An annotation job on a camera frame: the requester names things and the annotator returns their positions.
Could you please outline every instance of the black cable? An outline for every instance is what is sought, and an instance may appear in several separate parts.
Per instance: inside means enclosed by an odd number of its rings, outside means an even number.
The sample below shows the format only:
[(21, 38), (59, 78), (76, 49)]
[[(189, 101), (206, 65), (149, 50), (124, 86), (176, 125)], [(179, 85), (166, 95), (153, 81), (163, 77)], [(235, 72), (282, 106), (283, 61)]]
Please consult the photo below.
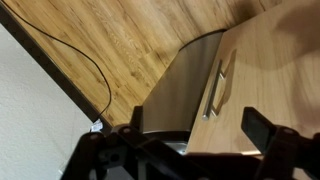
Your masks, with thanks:
[(64, 42), (64, 41), (62, 41), (62, 40), (60, 40), (60, 39), (52, 36), (52, 35), (50, 35), (50, 34), (48, 34), (47, 32), (44, 32), (44, 31), (41, 30), (40, 28), (36, 27), (35, 25), (33, 25), (33, 24), (31, 24), (30, 22), (28, 22), (27, 20), (25, 20), (25, 19), (24, 19), (23, 17), (21, 17), (17, 12), (15, 12), (4, 0), (1, 0), (1, 2), (2, 2), (11, 12), (13, 12), (19, 19), (21, 19), (23, 22), (25, 22), (26, 24), (28, 24), (29, 26), (31, 26), (31, 27), (34, 28), (35, 30), (39, 31), (40, 33), (42, 33), (42, 34), (50, 37), (51, 39), (56, 40), (56, 41), (60, 42), (61, 44), (64, 44), (64, 45), (70, 47), (71, 49), (77, 51), (78, 53), (82, 54), (84, 57), (86, 57), (90, 62), (92, 62), (92, 63), (96, 66), (96, 68), (99, 70), (101, 76), (103, 77), (103, 79), (104, 79), (104, 81), (105, 81), (105, 83), (106, 83), (106, 85), (107, 85), (108, 92), (109, 92), (109, 101), (108, 101), (108, 104), (107, 104), (106, 107), (98, 114), (98, 117), (96, 118), (96, 120), (99, 119), (100, 116), (109, 108), (109, 106), (110, 106), (110, 104), (111, 104), (111, 99), (112, 99), (111, 88), (110, 88), (109, 82), (108, 82), (106, 76), (103, 74), (102, 70), (100, 69), (99, 65), (98, 65), (93, 59), (91, 59), (88, 55), (86, 55), (84, 52), (82, 52), (81, 50), (79, 50), (78, 48), (76, 48), (76, 47), (74, 47), (74, 46), (72, 46), (72, 45), (70, 45), (70, 44), (68, 44), (68, 43), (66, 43), (66, 42)]

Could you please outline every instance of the metal drawer handle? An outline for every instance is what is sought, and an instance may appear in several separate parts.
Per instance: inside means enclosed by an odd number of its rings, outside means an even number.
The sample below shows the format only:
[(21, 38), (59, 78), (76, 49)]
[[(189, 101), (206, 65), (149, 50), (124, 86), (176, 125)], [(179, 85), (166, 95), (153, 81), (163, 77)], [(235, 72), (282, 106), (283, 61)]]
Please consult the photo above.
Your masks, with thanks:
[(210, 90), (208, 93), (208, 98), (207, 98), (207, 102), (202, 114), (202, 119), (203, 120), (208, 120), (210, 117), (210, 113), (213, 113), (215, 116), (217, 116), (218, 112), (216, 110), (216, 108), (213, 107), (212, 103), (217, 91), (217, 86), (218, 86), (218, 82), (219, 82), (219, 76), (221, 76), (222, 78), (224, 78), (223, 74), (221, 73), (221, 66), (222, 66), (222, 61), (219, 60), (218, 62), (218, 66), (215, 66), (216, 63), (214, 63), (214, 69), (213, 69), (213, 76), (214, 79), (210, 84)]

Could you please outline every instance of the wood grain laminate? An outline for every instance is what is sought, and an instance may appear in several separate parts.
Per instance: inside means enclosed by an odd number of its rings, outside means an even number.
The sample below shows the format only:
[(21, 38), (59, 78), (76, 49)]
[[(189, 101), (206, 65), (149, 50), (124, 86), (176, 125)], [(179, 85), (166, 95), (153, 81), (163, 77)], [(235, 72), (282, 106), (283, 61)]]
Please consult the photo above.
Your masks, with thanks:
[(226, 74), (223, 105), (204, 121), (203, 97), (188, 152), (256, 150), (240, 128), (245, 106), (303, 136), (320, 132), (319, 8), (316, 0), (285, 1), (224, 33), (215, 59)]
[[(26, 20), (79, 48), (101, 67), (112, 90), (103, 114), (128, 123), (178, 50), (192, 39), (262, 12), (255, 0), (5, 0)], [(17, 19), (52, 61), (101, 111), (109, 100), (92, 63)]]

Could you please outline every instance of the white wall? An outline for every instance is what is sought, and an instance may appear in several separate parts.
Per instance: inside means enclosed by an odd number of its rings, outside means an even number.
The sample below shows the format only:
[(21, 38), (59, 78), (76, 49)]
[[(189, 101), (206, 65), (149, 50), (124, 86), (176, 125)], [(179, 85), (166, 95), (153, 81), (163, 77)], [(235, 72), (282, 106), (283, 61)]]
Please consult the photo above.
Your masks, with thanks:
[(91, 124), (0, 24), (0, 179), (59, 179)]

